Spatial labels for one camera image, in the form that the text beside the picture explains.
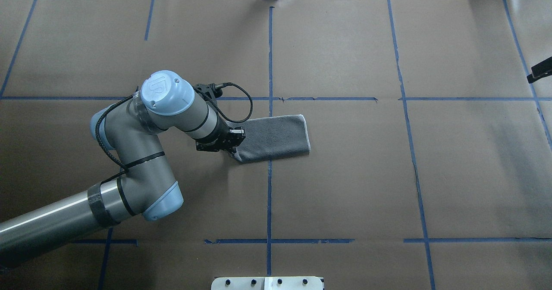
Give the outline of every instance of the gray towel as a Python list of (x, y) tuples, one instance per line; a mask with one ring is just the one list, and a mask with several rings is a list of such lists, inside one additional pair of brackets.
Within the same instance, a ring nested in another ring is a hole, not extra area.
[(289, 158), (310, 152), (307, 122), (303, 115), (282, 115), (227, 124), (245, 129), (246, 137), (232, 155), (239, 162)]

